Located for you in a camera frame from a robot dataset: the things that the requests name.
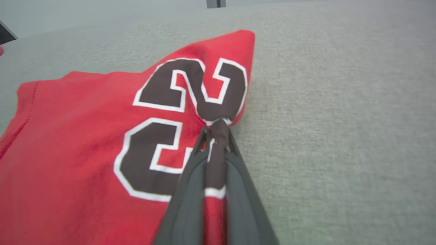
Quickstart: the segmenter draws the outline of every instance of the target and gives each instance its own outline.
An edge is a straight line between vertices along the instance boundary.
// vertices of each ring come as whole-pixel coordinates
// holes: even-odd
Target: gray table surface
[[[306,1],[131,19],[2,45],[0,132],[20,83],[140,72],[256,33],[233,128],[282,244],[436,244],[436,2]]]

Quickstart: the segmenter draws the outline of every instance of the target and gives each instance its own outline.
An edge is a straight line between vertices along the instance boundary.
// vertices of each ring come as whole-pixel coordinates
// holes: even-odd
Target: red jersey
[[[141,73],[22,84],[0,139],[0,244],[150,244],[201,129],[241,118],[253,48],[254,34],[237,31]],[[225,244],[214,176],[204,242]]]

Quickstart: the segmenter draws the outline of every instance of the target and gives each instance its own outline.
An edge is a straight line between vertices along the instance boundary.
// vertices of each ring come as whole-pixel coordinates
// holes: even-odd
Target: white wall
[[[0,21],[17,38],[108,20],[147,15],[165,18],[206,0],[0,0]]]

